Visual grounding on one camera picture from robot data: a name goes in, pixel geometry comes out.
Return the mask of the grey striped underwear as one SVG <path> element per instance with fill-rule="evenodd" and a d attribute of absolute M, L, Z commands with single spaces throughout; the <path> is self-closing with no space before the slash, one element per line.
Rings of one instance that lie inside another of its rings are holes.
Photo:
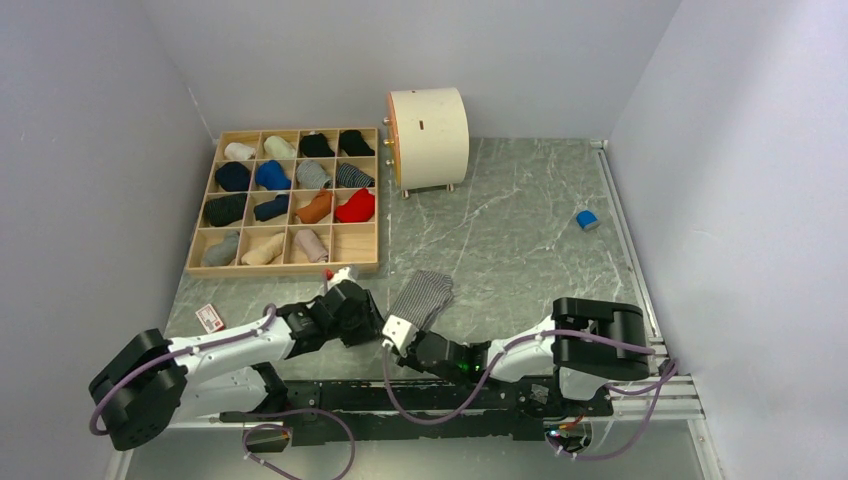
<path fill-rule="evenodd" d="M 453 286 L 448 274 L 417 270 L 391 305 L 389 315 L 409 322 L 420 331 L 429 331 L 453 301 Z"/>

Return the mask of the pink beige underwear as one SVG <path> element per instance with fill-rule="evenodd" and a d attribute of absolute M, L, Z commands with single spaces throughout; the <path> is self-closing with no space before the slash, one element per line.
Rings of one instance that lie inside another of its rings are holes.
<path fill-rule="evenodd" d="M 312 229 L 298 230 L 294 236 L 294 243 L 310 263 L 329 261 L 329 251 Z"/>

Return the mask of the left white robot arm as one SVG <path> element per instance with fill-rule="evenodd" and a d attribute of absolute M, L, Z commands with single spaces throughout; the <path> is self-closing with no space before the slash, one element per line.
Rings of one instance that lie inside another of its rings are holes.
<path fill-rule="evenodd" d="M 216 333 L 169 338 L 137 334 L 91 381 L 89 430 L 118 451 L 137 448 L 172 422 L 235 414 L 272 420 L 305 398 L 290 394 L 274 365 L 378 338 L 385 324 L 369 290 L 343 280 L 306 302 L 264 308 L 253 323 Z"/>

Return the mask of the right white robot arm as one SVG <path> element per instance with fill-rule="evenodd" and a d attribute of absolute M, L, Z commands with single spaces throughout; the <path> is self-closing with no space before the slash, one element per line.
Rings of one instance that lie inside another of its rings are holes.
<path fill-rule="evenodd" d="M 505 339 L 462 344 L 396 315 L 382 334 L 398 363 L 456 385 L 516 383 L 553 374 L 552 407 L 572 415 L 610 381 L 648 377 L 654 355 L 642 310 L 631 304 L 563 297 L 536 326 Z"/>

